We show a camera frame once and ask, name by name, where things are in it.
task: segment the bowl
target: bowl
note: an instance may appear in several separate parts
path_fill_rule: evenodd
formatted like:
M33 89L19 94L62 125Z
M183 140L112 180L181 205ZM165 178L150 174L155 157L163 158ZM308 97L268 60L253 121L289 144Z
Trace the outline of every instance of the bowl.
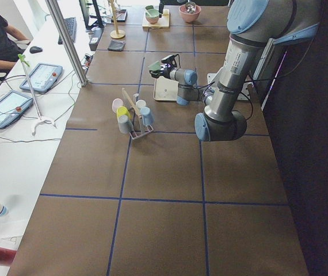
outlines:
M145 17L150 24L155 24L159 21L159 11L155 9L149 9L145 12Z
M186 9L186 5L180 6L180 15L182 19L187 23L191 23L195 21L199 17L200 13L201 13L201 7L199 5L196 5L195 13L188 13Z

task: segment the black keyboard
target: black keyboard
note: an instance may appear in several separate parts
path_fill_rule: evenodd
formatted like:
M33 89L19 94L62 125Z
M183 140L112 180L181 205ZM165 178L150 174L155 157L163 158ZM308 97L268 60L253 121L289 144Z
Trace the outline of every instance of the black keyboard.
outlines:
M77 21L75 17L65 18L64 23L66 23L66 27L70 37L74 43L76 40L76 30L77 30ZM62 38L59 36L58 44L63 44Z

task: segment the computer mouse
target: computer mouse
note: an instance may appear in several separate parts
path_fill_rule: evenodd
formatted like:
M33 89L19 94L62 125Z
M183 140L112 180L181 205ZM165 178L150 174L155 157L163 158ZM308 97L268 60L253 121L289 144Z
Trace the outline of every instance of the computer mouse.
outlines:
M32 46L30 48L30 53L39 53L39 52L42 52L43 49L41 47L38 47L38 46Z

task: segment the white desk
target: white desk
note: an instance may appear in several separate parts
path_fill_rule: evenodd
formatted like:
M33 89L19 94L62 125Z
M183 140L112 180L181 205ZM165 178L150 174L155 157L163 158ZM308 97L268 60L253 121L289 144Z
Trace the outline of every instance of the white desk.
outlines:
M86 53L92 53L89 49L89 38L85 32L83 21L81 18L77 19L78 30L74 45L80 60L82 60ZM30 64L30 71L39 62L63 66L63 74L60 76L59 82L73 68L64 46L58 45L58 37L59 34L55 24L52 18L48 17L47 22L26 49L24 55L26 61ZM43 52L29 53L28 49L34 45L42 47ZM7 77L15 75L24 75L20 62L17 62ZM9 80L9 84L13 90L21 91L19 85L23 80L24 78ZM37 103L42 115L56 119L64 113L73 104L71 97L77 99L80 88L77 83L77 77L71 74L48 93L39 96ZM2 84L0 86L0 98L9 90L8 85ZM30 118L22 118L14 125L0 131L0 137L15 141L58 139L32 143L11 143L0 139L0 202L9 209L9 213L5 217L0 217L0 234L12 236L11 232L15 227L18 227L16 232L23 235L71 111L72 108L56 121L56 128L48 124L38 125L35 136L31 134L31 126L35 119ZM35 106L26 111L25 116L37 117ZM14 242L1 239L5 236L0 235L0 246L17 249L21 236L13 239ZM0 266L0 276L6 275L8 269L8 267Z

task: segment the tablet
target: tablet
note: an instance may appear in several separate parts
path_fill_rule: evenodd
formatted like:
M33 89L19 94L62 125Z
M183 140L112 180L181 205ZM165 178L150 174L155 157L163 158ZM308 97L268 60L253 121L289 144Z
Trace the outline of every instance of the tablet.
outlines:
M22 114L33 104L31 97L16 91L10 91L0 99L0 129L21 118Z
M57 81L62 71L63 67L60 65L39 63L29 74L33 90L40 94L46 93ZM27 79L21 83L20 89L30 90Z

